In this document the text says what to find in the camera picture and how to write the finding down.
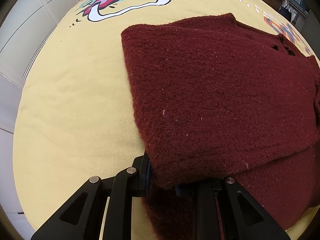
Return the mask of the dark paper shopping bag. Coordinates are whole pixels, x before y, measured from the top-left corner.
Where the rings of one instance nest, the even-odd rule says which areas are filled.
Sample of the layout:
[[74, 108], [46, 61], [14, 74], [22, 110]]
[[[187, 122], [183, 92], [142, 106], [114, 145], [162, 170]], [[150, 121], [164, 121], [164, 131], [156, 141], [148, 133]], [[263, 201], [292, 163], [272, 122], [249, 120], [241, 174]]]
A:
[[290, 6], [281, 6], [279, 9], [279, 13], [286, 18], [289, 22], [292, 20], [292, 12], [290, 11]]

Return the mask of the yellow dinosaur print bedspread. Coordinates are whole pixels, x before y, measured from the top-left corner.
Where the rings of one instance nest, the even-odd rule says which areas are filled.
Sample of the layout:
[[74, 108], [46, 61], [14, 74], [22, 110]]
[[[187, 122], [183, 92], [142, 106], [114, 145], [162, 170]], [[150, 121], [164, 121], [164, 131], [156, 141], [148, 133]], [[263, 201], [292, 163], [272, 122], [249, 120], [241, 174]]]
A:
[[89, 177], [114, 176], [144, 151], [133, 117], [121, 32], [228, 12], [275, 34], [289, 22], [262, 0], [122, 0], [91, 22], [73, 7], [40, 50], [22, 90], [13, 143], [18, 197], [39, 228]]

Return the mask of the white panelled wardrobe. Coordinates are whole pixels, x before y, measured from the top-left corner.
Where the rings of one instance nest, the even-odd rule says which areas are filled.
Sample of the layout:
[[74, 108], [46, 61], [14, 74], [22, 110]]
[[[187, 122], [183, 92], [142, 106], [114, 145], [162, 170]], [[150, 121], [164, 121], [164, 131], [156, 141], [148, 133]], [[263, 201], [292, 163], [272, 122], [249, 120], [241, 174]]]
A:
[[80, 0], [18, 0], [1, 25], [1, 220], [19, 239], [34, 233], [18, 199], [12, 151], [27, 76], [49, 35]]

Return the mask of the dark red knit sweater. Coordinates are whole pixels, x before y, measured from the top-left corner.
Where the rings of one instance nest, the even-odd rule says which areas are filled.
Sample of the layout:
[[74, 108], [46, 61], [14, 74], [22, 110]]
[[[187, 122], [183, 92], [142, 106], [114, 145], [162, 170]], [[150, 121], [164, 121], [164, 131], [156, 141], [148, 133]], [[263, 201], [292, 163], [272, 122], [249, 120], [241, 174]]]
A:
[[233, 176], [284, 229], [319, 204], [314, 56], [232, 14], [133, 25], [121, 42], [159, 239], [192, 238], [173, 188], [204, 178]]

